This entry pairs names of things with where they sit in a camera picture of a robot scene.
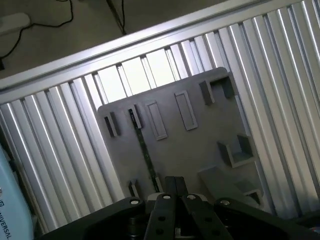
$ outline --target small bracket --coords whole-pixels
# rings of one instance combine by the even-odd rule
[[[108,115],[104,118],[104,121],[112,138],[120,136],[119,125],[116,120],[116,115],[113,111],[108,113]]]
[[[241,152],[232,153],[231,148],[228,144],[217,142],[222,159],[232,168],[237,168],[239,166],[255,161],[252,158],[254,155],[252,152],[249,137],[242,134],[238,134],[237,137],[240,144]]]

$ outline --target rectangular slot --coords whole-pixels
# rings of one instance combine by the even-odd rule
[[[154,133],[155,139],[161,140],[167,138],[168,135],[157,102],[152,101],[147,103],[145,106],[147,108],[146,113],[151,123],[151,128]]]
[[[129,111],[132,122],[136,125],[135,127],[137,127],[137,129],[142,129],[137,105],[134,104],[131,108],[128,109],[128,111]]]
[[[202,93],[202,97],[205,105],[210,106],[215,102],[214,96],[211,91],[211,86],[207,81],[203,81],[199,83],[199,87]]]
[[[191,106],[187,91],[176,92],[175,99],[178,104],[184,127],[187,131],[198,127],[198,123]]]
[[[116,116],[114,112],[110,112],[105,118],[105,124],[108,128],[110,137],[114,138],[120,136],[119,126],[117,124]]]

